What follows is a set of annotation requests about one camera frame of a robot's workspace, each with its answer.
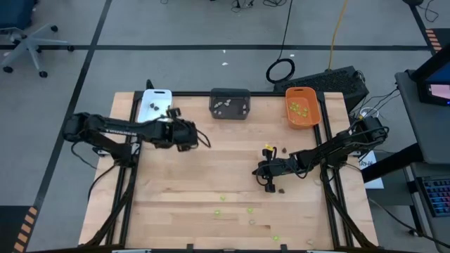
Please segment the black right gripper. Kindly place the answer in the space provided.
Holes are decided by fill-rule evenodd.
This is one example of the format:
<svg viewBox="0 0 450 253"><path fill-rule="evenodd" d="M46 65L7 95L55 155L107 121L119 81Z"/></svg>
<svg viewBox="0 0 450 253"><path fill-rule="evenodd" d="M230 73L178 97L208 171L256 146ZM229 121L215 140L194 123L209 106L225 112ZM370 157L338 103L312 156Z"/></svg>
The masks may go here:
<svg viewBox="0 0 450 253"><path fill-rule="evenodd" d="M261 167L256 168L252 172L253 175L262 176L262 179L266 181L262 185L267 193L276 192L276 187L273 183L275 176L298 172L298 163L295 158L279 158L276 157L276 154L276 148L263 149L262 155L265 157L265 160L262 161Z"/></svg>

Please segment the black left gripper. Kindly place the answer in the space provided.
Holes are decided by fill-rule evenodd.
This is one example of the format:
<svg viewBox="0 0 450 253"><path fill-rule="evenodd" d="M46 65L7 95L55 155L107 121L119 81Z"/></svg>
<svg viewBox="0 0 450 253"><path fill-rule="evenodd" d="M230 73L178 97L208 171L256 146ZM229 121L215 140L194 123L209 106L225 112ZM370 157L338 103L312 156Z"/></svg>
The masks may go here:
<svg viewBox="0 0 450 253"><path fill-rule="evenodd" d="M172 138L177 150L185 152L196 149L198 147L198 132L195 123L180 119L181 110L179 108L168 108L166 114L172 120Z"/></svg>

